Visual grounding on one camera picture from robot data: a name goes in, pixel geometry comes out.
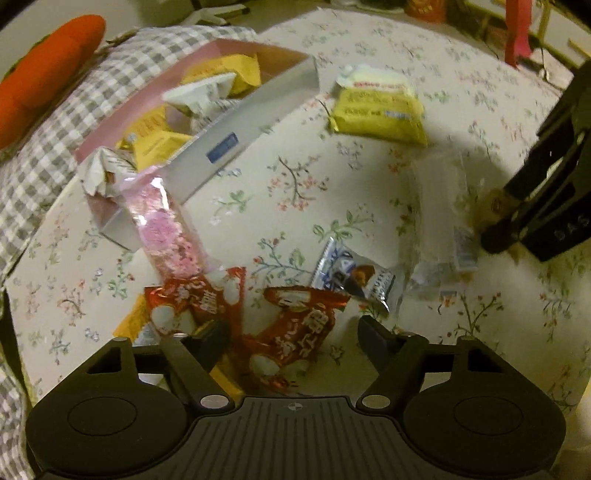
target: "yellow wrapper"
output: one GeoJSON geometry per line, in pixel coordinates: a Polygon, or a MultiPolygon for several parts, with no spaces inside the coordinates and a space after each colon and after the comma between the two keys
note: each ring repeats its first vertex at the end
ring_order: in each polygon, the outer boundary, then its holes
{"type": "Polygon", "coordinates": [[[170,127],[166,123],[166,105],[160,105],[154,110],[150,110],[133,122],[123,133],[116,147],[123,150],[132,150],[133,144],[139,139],[147,137],[156,131],[170,132],[170,127]]]}
{"type": "Polygon", "coordinates": [[[421,124],[424,108],[403,93],[350,88],[341,91],[330,117],[334,132],[427,146],[421,124]]]}
{"type": "MultiPolygon", "coordinates": [[[[133,342],[138,337],[142,328],[144,328],[149,321],[150,314],[148,312],[146,298],[144,295],[138,295],[131,312],[128,313],[127,317],[125,317],[115,329],[113,337],[127,337],[133,342]]],[[[206,325],[199,327],[193,334],[196,335],[199,333],[206,325]]],[[[227,364],[229,364],[229,360],[228,357],[224,355],[222,360],[213,367],[210,375],[216,383],[223,388],[224,392],[230,395],[235,403],[240,403],[244,397],[244,391],[230,376],[222,371],[221,367],[227,368],[227,364]]]]}
{"type": "Polygon", "coordinates": [[[211,59],[189,68],[181,81],[181,85],[230,72],[236,73],[230,95],[239,95],[249,88],[261,86],[261,68],[258,60],[256,57],[241,54],[211,59]]]}
{"type": "Polygon", "coordinates": [[[133,342],[139,335],[142,328],[150,321],[148,303],[144,295],[138,295],[134,307],[127,317],[119,324],[113,332],[114,337],[127,337],[133,342]]]}
{"type": "Polygon", "coordinates": [[[192,138],[191,135],[162,130],[138,138],[134,143],[134,157],[138,171],[166,162],[192,138]]]}

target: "silver snack package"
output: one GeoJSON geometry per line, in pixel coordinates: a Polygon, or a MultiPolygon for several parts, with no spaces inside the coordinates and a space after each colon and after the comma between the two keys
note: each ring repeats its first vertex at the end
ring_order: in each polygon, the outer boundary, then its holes
{"type": "Polygon", "coordinates": [[[398,313],[406,283],[402,265],[384,268],[330,238],[314,269],[311,286],[349,294],[385,313],[398,313]]]}

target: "red snack package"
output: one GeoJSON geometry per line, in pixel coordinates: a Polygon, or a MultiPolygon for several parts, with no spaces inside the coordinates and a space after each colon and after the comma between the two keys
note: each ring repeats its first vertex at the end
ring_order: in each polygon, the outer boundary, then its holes
{"type": "Polygon", "coordinates": [[[227,320],[232,336],[242,333],[246,268],[215,270],[189,280],[172,278],[161,287],[146,287],[150,319],[161,335],[191,334],[213,319],[227,320]]]}
{"type": "Polygon", "coordinates": [[[349,298],[308,287],[266,288],[264,296],[289,307],[258,335],[243,335],[242,343],[249,353],[250,371],[271,389],[286,391],[297,385],[297,377],[307,371],[333,329],[333,309],[344,308],[349,298]]]}
{"type": "Polygon", "coordinates": [[[350,299],[342,293],[302,286],[267,287],[263,296],[273,305],[288,307],[294,312],[310,309],[317,303],[331,309],[344,310],[350,299]]]}

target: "clear plastic bag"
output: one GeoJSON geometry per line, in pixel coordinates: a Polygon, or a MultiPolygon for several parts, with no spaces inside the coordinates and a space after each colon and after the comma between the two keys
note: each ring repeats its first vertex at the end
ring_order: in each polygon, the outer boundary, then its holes
{"type": "Polygon", "coordinates": [[[183,218],[180,205],[164,188],[162,167],[150,167],[119,185],[143,248],[160,274],[169,278],[192,278],[213,267],[203,245],[183,218]]]}
{"type": "Polygon", "coordinates": [[[478,269],[478,244],[461,154],[432,148],[411,165],[419,197],[417,262],[407,292],[420,297],[462,291],[478,269]]]}

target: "blue label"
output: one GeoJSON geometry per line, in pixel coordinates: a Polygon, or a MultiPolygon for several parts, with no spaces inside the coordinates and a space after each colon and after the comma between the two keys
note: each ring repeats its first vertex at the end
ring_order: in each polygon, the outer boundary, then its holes
{"type": "Polygon", "coordinates": [[[207,154],[207,157],[211,163],[215,163],[236,145],[238,145],[238,137],[234,132],[232,132],[215,147],[213,147],[213,149],[207,154]]]}

